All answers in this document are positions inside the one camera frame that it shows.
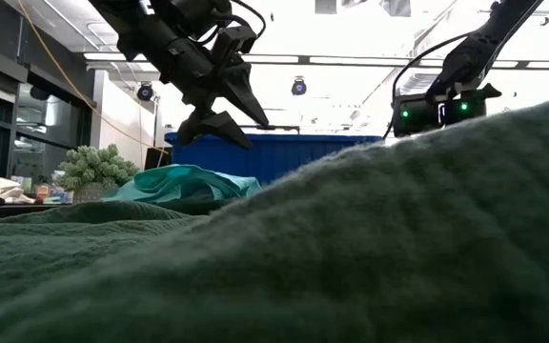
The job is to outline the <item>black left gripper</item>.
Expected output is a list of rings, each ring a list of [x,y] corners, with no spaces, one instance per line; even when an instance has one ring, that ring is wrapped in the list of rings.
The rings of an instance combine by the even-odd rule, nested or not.
[[[182,101],[194,106],[179,127],[177,140],[187,146],[213,135],[248,150],[250,139],[226,111],[213,112],[214,100],[227,99],[259,126],[267,127],[269,119],[252,90],[252,66],[231,43],[217,40],[216,45],[218,50],[210,51],[178,35],[166,35],[159,43],[161,81],[173,84],[182,92]]]

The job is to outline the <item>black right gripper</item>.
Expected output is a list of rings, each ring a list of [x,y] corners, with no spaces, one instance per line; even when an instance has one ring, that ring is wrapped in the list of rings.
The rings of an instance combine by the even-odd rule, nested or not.
[[[463,91],[459,99],[448,99],[438,108],[442,125],[454,125],[467,119],[486,115],[486,100],[497,98],[501,92],[487,83],[482,89]]]

